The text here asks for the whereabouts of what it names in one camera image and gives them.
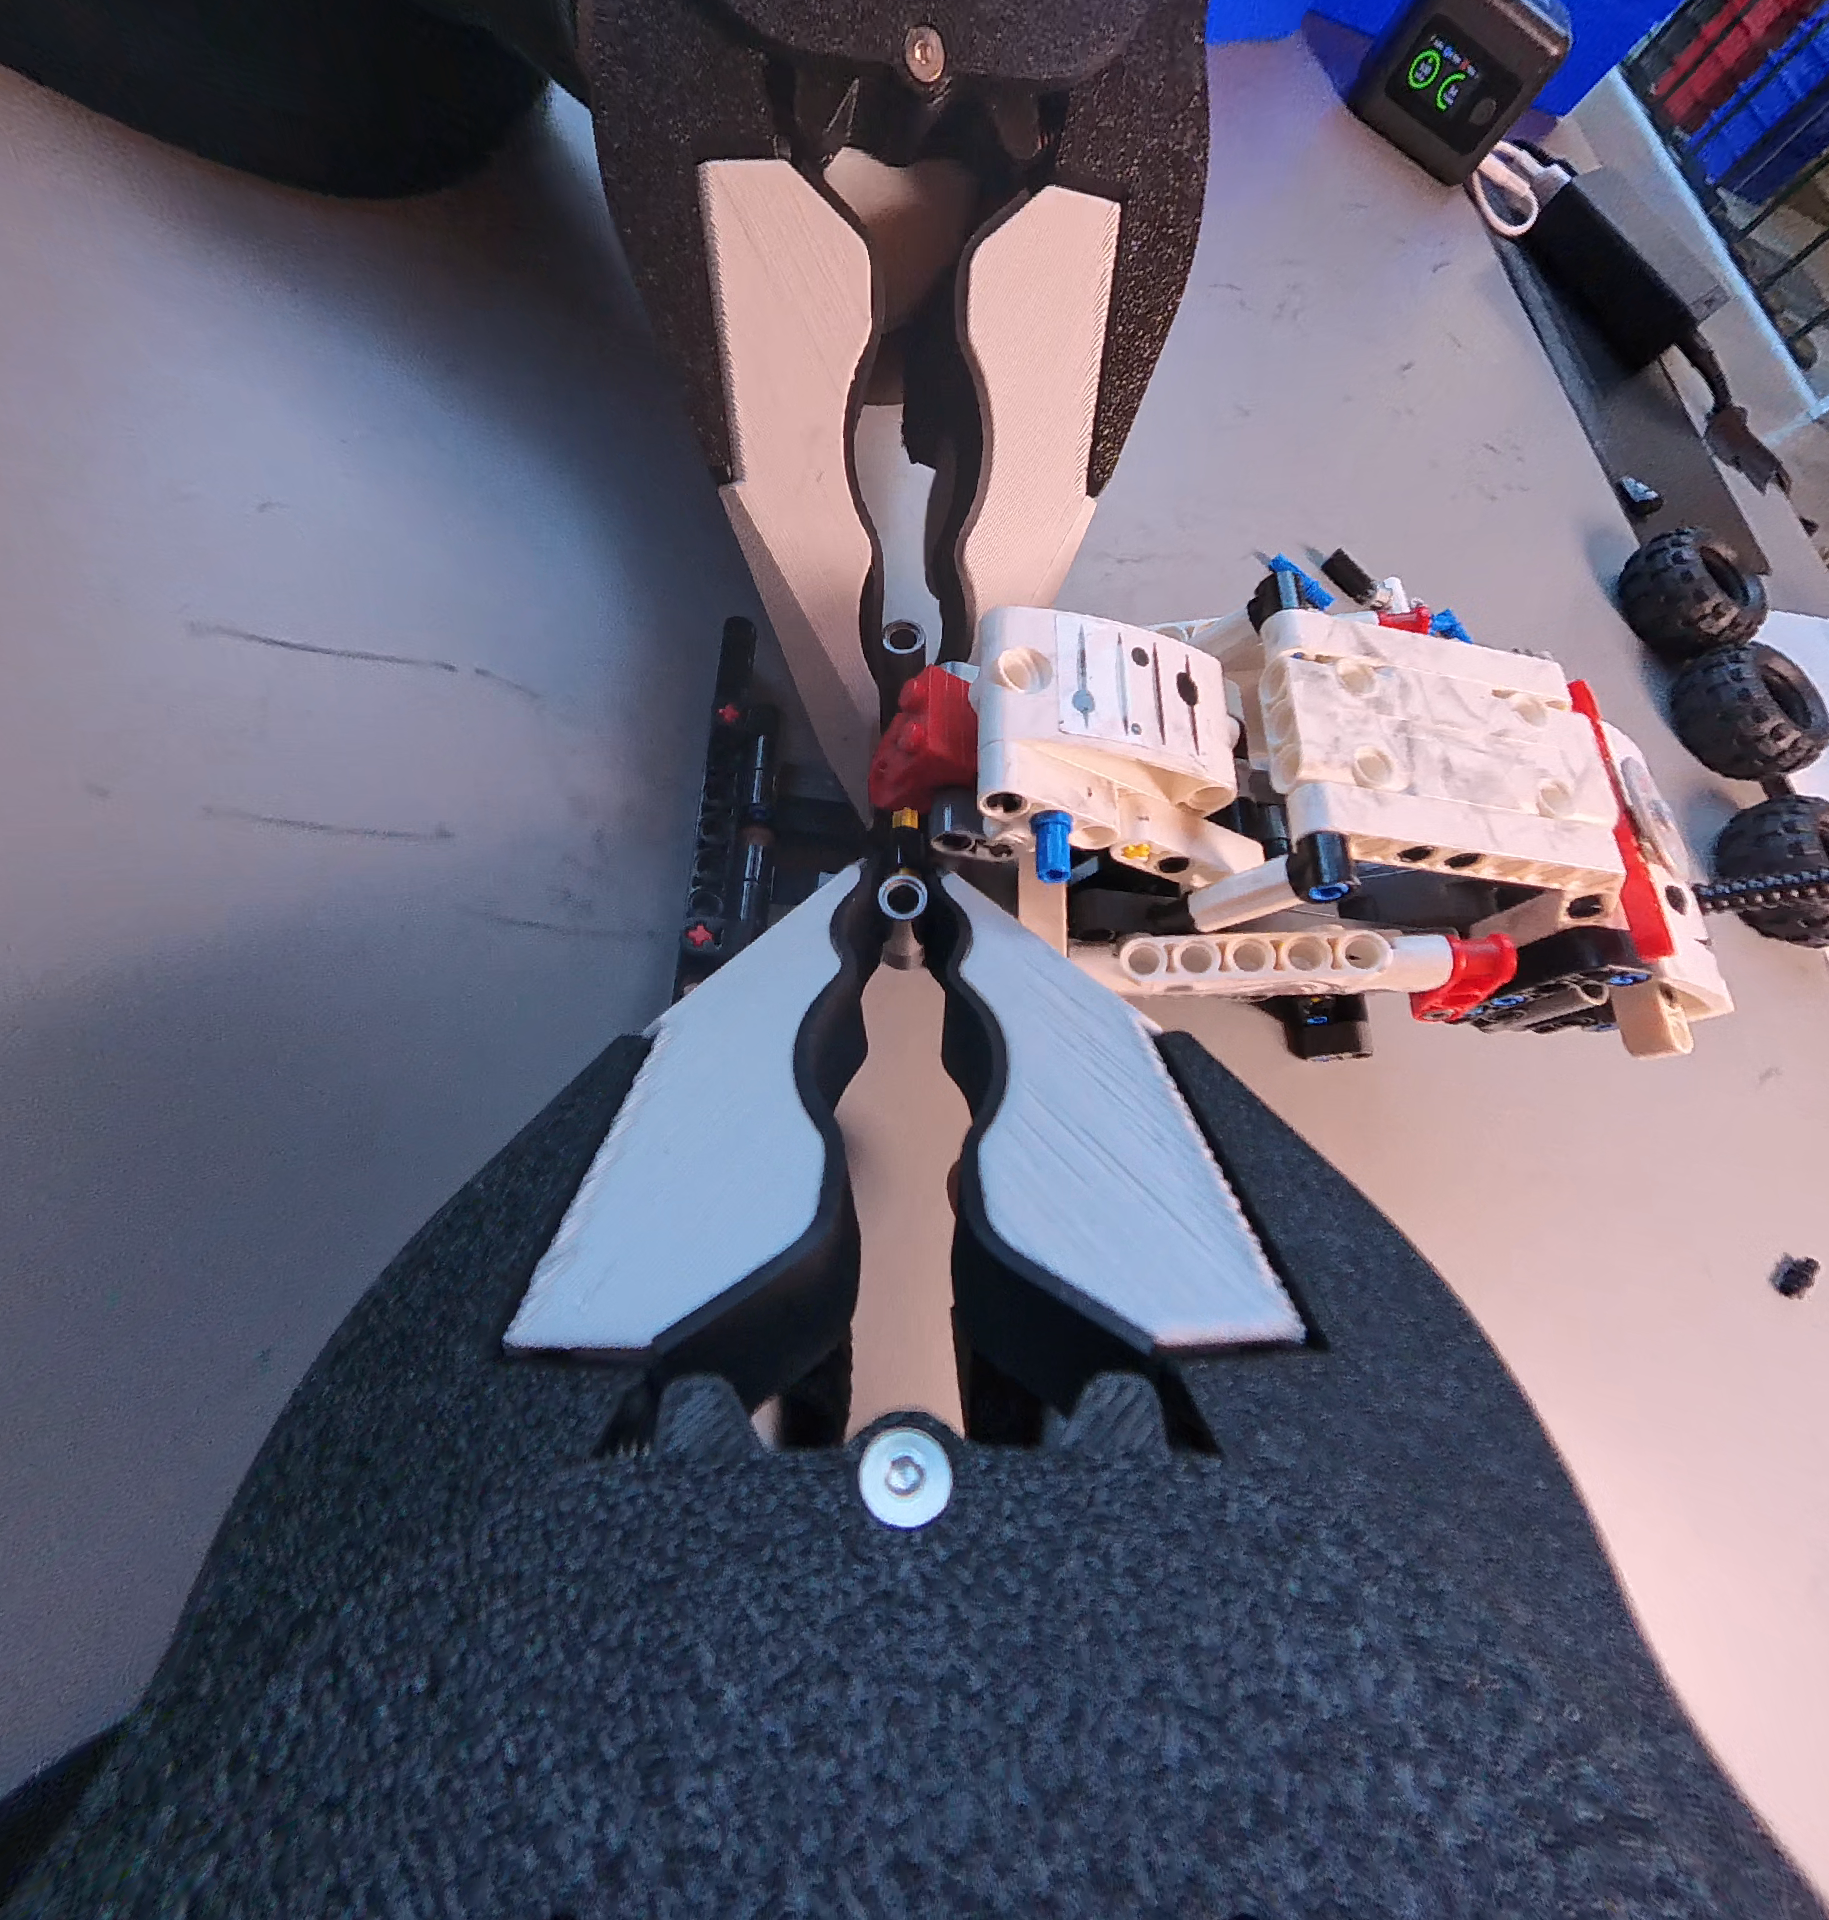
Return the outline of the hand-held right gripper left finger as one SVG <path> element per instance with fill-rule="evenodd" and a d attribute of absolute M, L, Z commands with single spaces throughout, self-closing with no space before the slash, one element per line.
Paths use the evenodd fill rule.
<path fill-rule="evenodd" d="M 514 1353 L 811 1368 L 851 1330 L 836 1107 L 867 1045 L 877 873 L 831 877 L 672 1005 L 512 1320 Z"/>

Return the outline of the blue plastic storage bin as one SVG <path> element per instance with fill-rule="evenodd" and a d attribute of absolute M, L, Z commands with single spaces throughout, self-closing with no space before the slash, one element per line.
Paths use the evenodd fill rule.
<path fill-rule="evenodd" d="M 1211 0 L 1206 38 L 1209 46 L 1279 41 L 1294 35 L 1308 14 L 1373 38 L 1403 6 L 1380 0 Z"/>

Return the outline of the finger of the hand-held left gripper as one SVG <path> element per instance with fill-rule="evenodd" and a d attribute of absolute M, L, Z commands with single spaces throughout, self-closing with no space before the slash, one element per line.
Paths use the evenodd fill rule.
<path fill-rule="evenodd" d="M 851 458 L 855 385 L 877 346 L 874 269 L 852 214 L 905 210 L 904 169 L 838 157 L 836 188 L 786 158 L 695 172 L 732 479 L 719 488 L 822 753 L 867 758 L 877 683 L 862 611 L 877 541 Z"/>
<path fill-rule="evenodd" d="M 944 658 L 1049 607 L 1095 514 L 1117 203 L 1045 186 L 978 228 L 922 319 L 924 573 Z"/>

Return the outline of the black flat plate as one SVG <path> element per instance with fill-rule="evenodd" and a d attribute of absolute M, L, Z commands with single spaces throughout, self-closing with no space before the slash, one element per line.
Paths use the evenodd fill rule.
<path fill-rule="evenodd" d="M 1698 525 L 1769 578 L 1778 603 L 1791 605 L 1791 567 L 1779 556 L 1785 538 L 1796 553 L 1810 553 L 1808 537 L 1782 492 L 1758 492 L 1712 453 L 1703 435 L 1712 396 L 1697 373 L 1678 357 L 1626 368 L 1592 317 L 1521 244 L 1496 241 L 1496 256 L 1609 488 L 1618 494 L 1620 481 L 1634 479 L 1661 495 L 1654 511 L 1620 507 L 1634 533 L 1644 541 Z"/>

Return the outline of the black rubber tyre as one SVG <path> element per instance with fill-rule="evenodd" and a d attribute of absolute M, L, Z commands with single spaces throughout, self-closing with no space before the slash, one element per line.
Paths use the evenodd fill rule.
<path fill-rule="evenodd" d="M 1829 802 L 1779 796 L 1737 812 L 1717 833 L 1713 873 L 1733 889 L 1762 882 L 1766 889 L 1725 891 L 1707 901 L 1709 911 L 1737 913 L 1766 940 L 1798 948 L 1829 948 L 1829 887 L 1813 889 L 1813 877 L 1829 874 Z"/>
<path fill-rule="evenodd" d="M 1810 677 L 1762 643 L 1689 660 L 1671 687 L 1678 742 L 1730 781 L 1783 778 L 1829 748 L 1829 710 Z"/>
<path fill-rule="evenodd" d="M 1694 528 L 1644 541 L 1620 565 L 1616 603 L 1631 633 L 1672 663 L 1753 642 L 1769 611 L 1758 574 Z"/>

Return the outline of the toy brick vehicle model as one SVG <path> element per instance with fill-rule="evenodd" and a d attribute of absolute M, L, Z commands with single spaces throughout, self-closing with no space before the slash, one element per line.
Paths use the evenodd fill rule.
<path fill-rule="evenodd" d="M 1351 596 L 1279 558 L 1244 616 L 991 611 L 875 750 L 877 886 L 1010 882 L 1101 988 L 1259 1005 L 1305 1061 L 1369 1057 L 1373 998 L 1689 1055 L 1734 998 L 1646 757 L 1557 663 Z"/>

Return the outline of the black power adapter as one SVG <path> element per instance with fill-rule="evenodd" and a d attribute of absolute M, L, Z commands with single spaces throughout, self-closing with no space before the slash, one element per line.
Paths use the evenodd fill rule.
<path fill-rule="evenodd" d="M 1729 303 L 1712 267 L 1611 168 L 1552 192 L 1522 247 L 1629 373 L 1688 346 Z"/>

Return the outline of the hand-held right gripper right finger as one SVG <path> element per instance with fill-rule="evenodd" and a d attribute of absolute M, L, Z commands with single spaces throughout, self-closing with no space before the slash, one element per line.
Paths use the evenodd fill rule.
<path fill-rule="evenodd" d="M 969 1107 L 953 1306 L 997 1368 L 1164 1368 L 1305 1340 L 1150 1027 L 963 882 L 930 913 Z"/>

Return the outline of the small black display device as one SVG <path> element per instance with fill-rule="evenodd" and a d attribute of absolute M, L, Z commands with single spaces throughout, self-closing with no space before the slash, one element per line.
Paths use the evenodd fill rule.
<path fill-rule="evenodd" d="M 1559 2 L 1414 2 L 1369 49 L 1345 106 L 1433 180 L 1459 186 L 1570 49 Z"/>

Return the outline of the grey desk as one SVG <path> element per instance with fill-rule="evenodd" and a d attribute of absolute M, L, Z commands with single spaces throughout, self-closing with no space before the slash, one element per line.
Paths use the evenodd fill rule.
<path fill-rule="evenodd" d="M 0 68 L 0 1796 L 131 1707 L 377 1272 L 664 1002 L 732 611 L 573 101 L 333 201 Z M 1478 1315 L 1829 1902 L 1829 967 L 1717 933 L 1678 1063 L 1180 1025 Z"/>

